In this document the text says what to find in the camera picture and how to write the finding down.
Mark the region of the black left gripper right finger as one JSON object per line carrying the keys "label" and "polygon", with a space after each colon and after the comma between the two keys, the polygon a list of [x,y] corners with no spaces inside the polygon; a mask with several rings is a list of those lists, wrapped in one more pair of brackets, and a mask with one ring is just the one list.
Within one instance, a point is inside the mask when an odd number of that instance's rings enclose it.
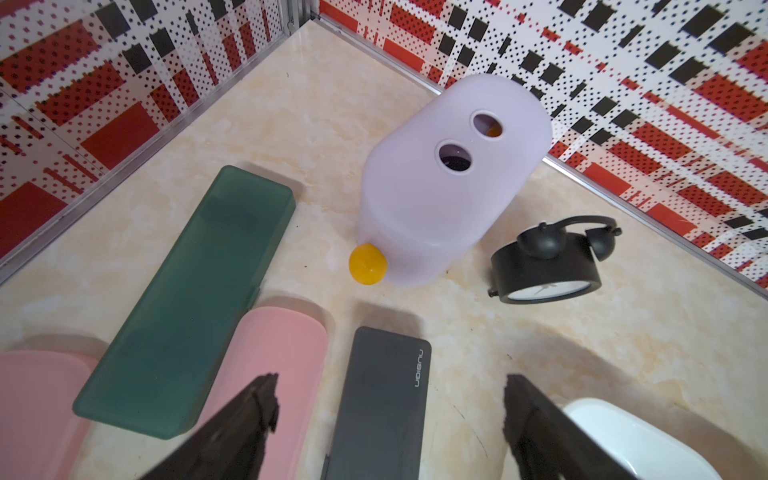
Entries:
{"label": "black left gripper right finger", "polygon": [[504,438],[522,479],[632,479],[530,380],[510,374]]}

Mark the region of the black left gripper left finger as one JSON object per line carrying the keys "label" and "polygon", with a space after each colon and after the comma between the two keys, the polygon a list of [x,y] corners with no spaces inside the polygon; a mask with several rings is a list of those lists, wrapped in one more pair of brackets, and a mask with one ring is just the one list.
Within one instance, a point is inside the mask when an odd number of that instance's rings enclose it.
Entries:
{"label": "black left gripper left finger", "polygon": [[256,479],[279,417],[279,375],[255,378],[146,479]]}

